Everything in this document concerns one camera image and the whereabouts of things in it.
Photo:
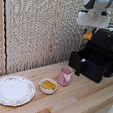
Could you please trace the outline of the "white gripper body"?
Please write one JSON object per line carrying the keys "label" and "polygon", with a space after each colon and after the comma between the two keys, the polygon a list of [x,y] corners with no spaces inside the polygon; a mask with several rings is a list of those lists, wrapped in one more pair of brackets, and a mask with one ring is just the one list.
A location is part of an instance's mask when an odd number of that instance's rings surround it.
{"label": "white gripper body", "polygon": [[96,28],[106,29],[110,23],[110,18],[107,16],[99,15],[97,18],[90,17],[89,13],[80,11],[78,13],[77,23],[79,25],[93,26]]}

